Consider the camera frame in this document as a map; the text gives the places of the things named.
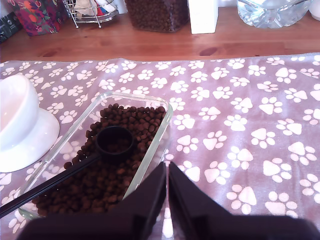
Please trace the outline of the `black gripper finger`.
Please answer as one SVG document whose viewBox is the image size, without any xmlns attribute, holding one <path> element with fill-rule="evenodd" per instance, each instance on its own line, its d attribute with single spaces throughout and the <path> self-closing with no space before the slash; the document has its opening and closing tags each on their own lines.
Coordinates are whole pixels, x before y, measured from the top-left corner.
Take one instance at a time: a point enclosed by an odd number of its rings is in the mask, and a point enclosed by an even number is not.
<svg viewBox="0 0 320 240">
<path fill-rule="evenodd" d="M 231 214 L 202 192 L 174 163 L 169 164 L 169 203 L 187 240 L 231 240 Z"/>
<path fill-rule="evenodd" d="M 114 239 L 147 239 L 166 198 L 166 165 L 161 162 L 113 209 Z"/>
</svg>

